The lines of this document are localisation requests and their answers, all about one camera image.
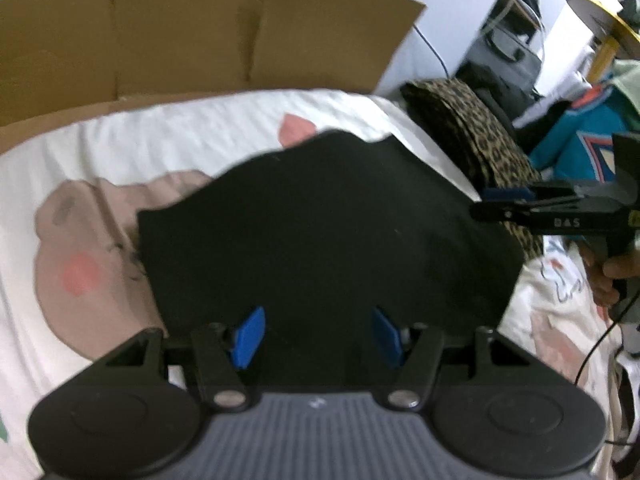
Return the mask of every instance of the pink cheek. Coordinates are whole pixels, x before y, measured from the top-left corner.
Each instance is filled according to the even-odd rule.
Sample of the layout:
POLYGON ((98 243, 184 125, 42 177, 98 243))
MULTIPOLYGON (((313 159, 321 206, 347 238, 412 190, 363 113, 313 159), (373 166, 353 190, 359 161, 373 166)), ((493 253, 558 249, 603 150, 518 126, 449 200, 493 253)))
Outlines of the pink cheek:
POLYGON ((82 296, 100 285, 100 267, 87 253, 71 256, 62 267, 62 285, 73 296, 82 296))

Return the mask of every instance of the hand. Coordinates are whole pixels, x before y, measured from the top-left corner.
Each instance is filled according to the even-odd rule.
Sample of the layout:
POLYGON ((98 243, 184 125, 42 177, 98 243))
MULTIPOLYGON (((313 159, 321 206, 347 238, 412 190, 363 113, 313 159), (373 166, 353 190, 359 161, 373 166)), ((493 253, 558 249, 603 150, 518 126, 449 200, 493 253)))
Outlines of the hand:
POLYGON ((593 251, 586 244, 578 246, 587 271, 587 279, 593 291, 593 300, 600 306, 616 304, 620 300, 620 295, 613 288, 613 280, 626 280, 640 276, 640 251, 610 258, 601 266, 596 262, 593 251))

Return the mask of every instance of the blue gripper pad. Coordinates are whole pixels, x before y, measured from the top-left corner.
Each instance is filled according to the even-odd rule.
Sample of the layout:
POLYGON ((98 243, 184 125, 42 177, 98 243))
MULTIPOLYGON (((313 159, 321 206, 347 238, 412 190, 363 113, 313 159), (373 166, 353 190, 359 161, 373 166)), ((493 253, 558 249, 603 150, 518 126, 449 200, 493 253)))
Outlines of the blue gripper pad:
POLYGON ((244 370, 249 366, 262 342, 265 328, 266 316, 263 307, 259 306, 234 333, 234 347, 230 354, 236 369, 244 370))
POLYGON ((535 199, 536 194, 528 187, 511 187, 507 189, 488 187, 482 192, 482 200, 497 200, 500 202, 509 200, 526 200, 527 202, 530 202, 535 199))
POLYGON ((404 363, 404 349, 400 339, 400 331, 389 321, 377 307, 372 316, 373 337, 382 350, 383 356, 392 368, 399 368, 404 363))

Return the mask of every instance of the leopard print fabric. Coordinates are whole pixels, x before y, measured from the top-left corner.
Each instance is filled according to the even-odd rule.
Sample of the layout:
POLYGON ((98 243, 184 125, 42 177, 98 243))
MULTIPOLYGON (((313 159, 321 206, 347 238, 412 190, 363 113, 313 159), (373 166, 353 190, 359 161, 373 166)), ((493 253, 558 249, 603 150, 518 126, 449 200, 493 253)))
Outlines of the leopard print fabric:
MULTIPOLYGON (((415 81, 405 84, 401 92, 412 120, 430 134, 478 192, 541 180, 498 119, 462 81, 415 81)), ((519 241, 527 260, 542 255, 542 237, 511 222, 504 225, 519 241)))

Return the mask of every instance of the yellow sticker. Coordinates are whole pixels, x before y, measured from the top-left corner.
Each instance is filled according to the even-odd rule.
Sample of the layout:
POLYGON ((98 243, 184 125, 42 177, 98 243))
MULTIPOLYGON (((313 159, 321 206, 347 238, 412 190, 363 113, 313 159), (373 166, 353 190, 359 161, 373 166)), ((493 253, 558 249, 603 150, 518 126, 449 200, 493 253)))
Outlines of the yellow sticker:
POLYGON ((640 211, 629 213, 629 227, 640 227, 640 211))

